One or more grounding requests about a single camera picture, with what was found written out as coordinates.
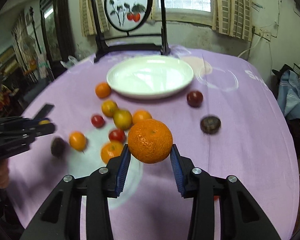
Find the left hand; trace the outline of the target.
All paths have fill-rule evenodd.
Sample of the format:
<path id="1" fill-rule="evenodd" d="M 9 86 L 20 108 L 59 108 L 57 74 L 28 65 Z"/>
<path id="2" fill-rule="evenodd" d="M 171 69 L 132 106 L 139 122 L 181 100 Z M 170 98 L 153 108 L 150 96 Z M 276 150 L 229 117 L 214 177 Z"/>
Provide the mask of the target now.
<path id="1" fill-rule="evenodd" d="M 8 159 L 0 162 L 0 189 L 5 189 L 10 181 L 8 163 Z"/>

